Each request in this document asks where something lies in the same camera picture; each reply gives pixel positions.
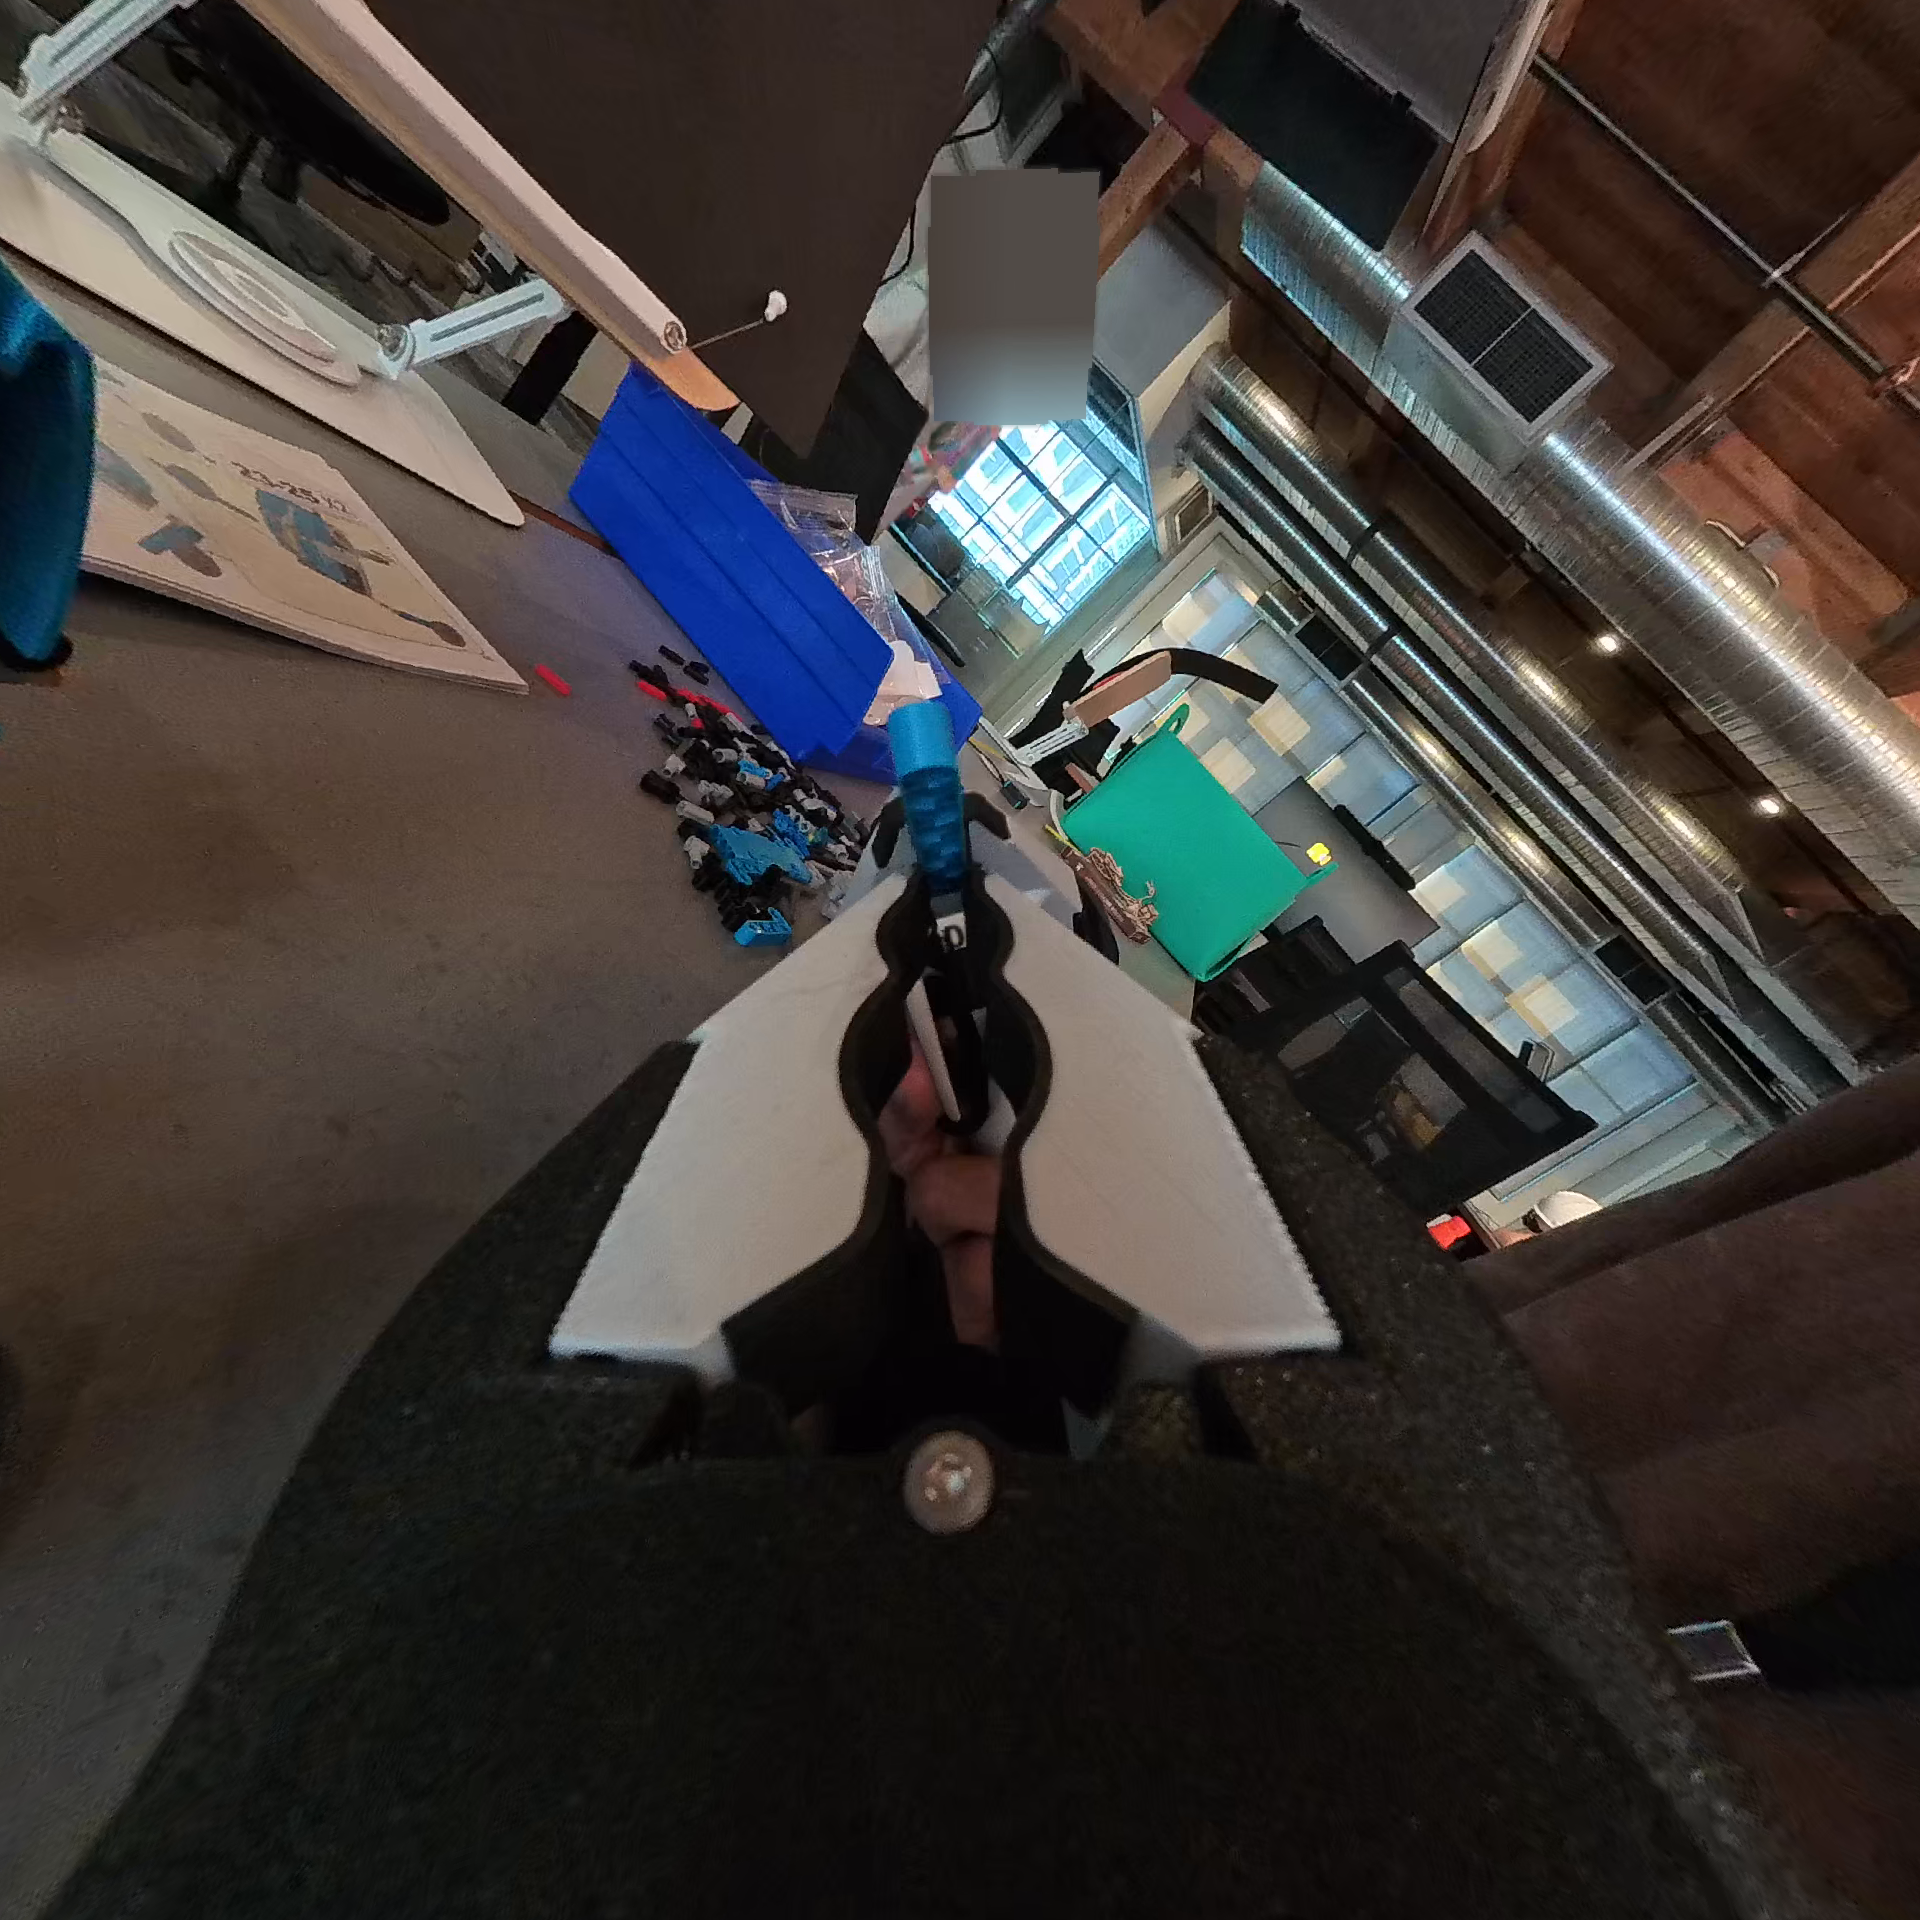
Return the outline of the white vent grille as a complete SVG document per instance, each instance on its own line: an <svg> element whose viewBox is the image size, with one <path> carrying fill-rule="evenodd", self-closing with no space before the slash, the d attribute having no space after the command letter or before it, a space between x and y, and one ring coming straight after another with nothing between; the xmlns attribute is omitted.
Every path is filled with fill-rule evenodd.
<svg viewBox="0 0 1920 1920"><path fill-rule="evenodd" d="M1400 304L1384 358L1489 461L1511 461L1614 373L1489 241L1471 234Z"/></svg>

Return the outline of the black mesh office chair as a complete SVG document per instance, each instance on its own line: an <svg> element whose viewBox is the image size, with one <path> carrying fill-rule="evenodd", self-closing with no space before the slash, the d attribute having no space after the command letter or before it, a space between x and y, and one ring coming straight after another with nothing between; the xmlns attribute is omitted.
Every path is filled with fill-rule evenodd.
<svg viewBox="0 0 1920 1920"><path fill-rule="evenodd" d="M1308 1114L1423 1218L1458 1212L1596 1130L1548 1085L1545 1045L1503 1045L1410 948L1354 960L1321 918L1200 982L1192 1014L1280 1067Z"/></svg>

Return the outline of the thick teal perforated beam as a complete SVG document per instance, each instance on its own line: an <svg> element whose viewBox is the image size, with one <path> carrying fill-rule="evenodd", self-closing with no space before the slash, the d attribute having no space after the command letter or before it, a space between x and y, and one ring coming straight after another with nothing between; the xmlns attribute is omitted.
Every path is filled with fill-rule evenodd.
<svg viewBox="0 0 1920 1920"><path fill-rule="evenodd" d="M964 923L972 848L951 714L939 699L904 704L888 721L888 740L931 914Z"/></svg>

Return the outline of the person's brown shirt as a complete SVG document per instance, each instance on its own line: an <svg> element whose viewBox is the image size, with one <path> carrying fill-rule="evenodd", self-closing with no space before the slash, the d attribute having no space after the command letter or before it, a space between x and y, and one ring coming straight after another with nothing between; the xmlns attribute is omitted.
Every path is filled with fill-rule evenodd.
<svg viewBox="0 0 1920 1920"><path fill-rule="evenodd" d="M1683 1185L1465 1262L1610 1505L1775 1819L1918 1910L1918 1064Z"/></svg>

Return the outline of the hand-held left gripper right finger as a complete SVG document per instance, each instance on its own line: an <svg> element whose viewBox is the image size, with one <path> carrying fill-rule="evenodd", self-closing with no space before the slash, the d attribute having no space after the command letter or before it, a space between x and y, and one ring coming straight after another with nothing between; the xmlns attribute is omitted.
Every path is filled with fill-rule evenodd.
<svg viewBox="0 0 1920 1920"><path fill-rule="evenodd" d="M985 883L984 905L1006 1353L1204 1364L1338 1352L1190 1022L1010 883Z"/></svg>

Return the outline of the blue toy robot model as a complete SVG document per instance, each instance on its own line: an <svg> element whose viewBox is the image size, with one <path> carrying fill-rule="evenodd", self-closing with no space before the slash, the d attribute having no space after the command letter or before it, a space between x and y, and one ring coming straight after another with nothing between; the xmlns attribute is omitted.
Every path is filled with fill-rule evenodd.
<svg viewBox="0 0 1920 1920"><path fill-rule="evenodd" d="M3 665L58 669L82 572L96 438L90 349L3 270Z"/></svg>

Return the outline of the teal tote bag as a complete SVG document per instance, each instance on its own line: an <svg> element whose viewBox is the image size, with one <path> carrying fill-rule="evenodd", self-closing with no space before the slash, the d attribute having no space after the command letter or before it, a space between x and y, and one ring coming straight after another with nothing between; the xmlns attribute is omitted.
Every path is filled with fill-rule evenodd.
<svg viewBox="0 0 1920 1920"><path fill-rule="evenodd" d="M1194 981L1225 971L1300 894L1338 873L1332 852L1274 842L1185 742L1190 704L1137 742L1076 803L1063 837L1107 856L1120 890L1156 910L1151 937Z"/></svg>

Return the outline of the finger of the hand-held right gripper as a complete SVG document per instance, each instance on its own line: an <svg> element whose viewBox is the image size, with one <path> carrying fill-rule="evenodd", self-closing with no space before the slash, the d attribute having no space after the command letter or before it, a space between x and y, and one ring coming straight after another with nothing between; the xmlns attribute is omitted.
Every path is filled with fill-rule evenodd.
<svg viewBox="0 0 1920 1920"><path fill-rule="evenodd" d="M904 997L904 1014L928 1070L944 1131L978 1141L992 1116L992 1078L988 1009L970 970L958 960L928 960Z"/></svg>

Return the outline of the clear plastic bags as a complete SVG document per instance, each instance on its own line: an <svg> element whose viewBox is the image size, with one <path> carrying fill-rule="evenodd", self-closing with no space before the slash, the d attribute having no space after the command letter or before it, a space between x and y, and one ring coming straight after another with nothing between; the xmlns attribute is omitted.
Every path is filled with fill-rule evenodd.
<svg viewBox="0 0 1920 1920"><path fill-rule="evenodd" d="M776 477L754 477L751 490L892 649L865 724L883 728L894 710L938 699L943 684L924 635L892 588L878 552L858 536L858 497Z"/></svg>

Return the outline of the instruction booklet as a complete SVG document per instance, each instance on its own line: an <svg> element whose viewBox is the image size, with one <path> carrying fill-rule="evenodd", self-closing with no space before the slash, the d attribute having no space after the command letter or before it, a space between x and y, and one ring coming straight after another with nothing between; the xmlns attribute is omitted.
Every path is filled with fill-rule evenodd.
<svg viewBox="0 0 1920 1920"><path fill-rule="evenodd" d="M95 361L81 566L403 675L527 692L523 676L321 454Z"/></svg>

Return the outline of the person's right hand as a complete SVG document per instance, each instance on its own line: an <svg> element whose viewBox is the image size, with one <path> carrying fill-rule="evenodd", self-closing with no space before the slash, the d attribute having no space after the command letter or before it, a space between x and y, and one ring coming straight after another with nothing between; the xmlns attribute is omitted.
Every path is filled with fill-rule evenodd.
<svg viewBox="0 0 1920 1920"><path fill-rule="evenodd" d="M919 1045L910 1045L905 1070L878 1116L880 1149L904 1185L908 1221L939 1259L954 1337L996 1353L1001 1161L955 1141L943 1122L944 1107L931 1067Z"/></svg>

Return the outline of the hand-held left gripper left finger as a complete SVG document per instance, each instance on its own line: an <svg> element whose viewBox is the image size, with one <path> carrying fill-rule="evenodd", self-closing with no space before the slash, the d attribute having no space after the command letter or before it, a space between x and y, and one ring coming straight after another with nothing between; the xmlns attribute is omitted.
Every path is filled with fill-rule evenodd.
<svg viewBox="0 0 1920 1920"><path fill-rule="evenodd" d="M742 1376L728 1321L852 1240L872 1153L841 1049L888 979L904 878L814 933L691 1038L689 1067L548 1336L553 1361Z"/></svg>

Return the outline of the pile of building pieces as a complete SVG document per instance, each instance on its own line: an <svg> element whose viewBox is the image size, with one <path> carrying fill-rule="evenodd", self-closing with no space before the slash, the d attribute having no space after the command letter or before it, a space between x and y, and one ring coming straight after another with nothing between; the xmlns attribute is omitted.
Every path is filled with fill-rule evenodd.
<svg viewBox="0 0 1920 1920"><path fill-rule="evenodd" d="M808 914L832 918L868 824L774 733L708 691L708 665L664 649L627 672L651 708L657 762L635 788L671 817L689 883L738 948L786 948Z"/></svg>

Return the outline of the wide silver air duct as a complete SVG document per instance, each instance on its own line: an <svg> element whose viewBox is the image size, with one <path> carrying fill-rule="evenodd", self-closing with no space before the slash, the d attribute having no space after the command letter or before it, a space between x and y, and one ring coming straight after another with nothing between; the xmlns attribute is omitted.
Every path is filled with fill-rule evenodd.
<svg viewBox="0 0 1920 1920"><path fill-rule="evenodd" d="M1910 921L1918 908L1918 728L1785 600L1763 564L1712 533L1620 437L1575 402L1514 459L1491 459L1494 413L1468 377L1403 328L1414 284L1265 163L1242 250L1416 432L1594 611L1726 733Z"/></svg>

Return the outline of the narrow silver air duct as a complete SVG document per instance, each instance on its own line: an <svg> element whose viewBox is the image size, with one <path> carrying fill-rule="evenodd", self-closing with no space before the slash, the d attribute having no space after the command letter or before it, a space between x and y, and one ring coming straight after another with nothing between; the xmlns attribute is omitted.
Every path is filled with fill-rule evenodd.
<svg viewBox="0 0 1920 1920"><path fill-rule="evenodd" d="M1401 632L1211 422L1185 457L1233 528L1279 564L1294 638L1521 888L1592 948L1748 1118L1802 1114L1844 1077L1617 840Z"/></svg>
<svg viewBox="0 0 1920 1920"><path fill-rule="evenodd" d="M1432 662L1640 860L1835 1072L1865 1078L1875 1048L1865 1010L1809 970L1800 953L1768 939L1785 923L1764 916L1760 891L1734 852L1602 736L1570 686L1473 602L1403 521L1369 507L1321 438L1230 348L1202 353L1192 395L1194 428L1211 422L1235 444L1265 492L1288 502Z"/></svg>

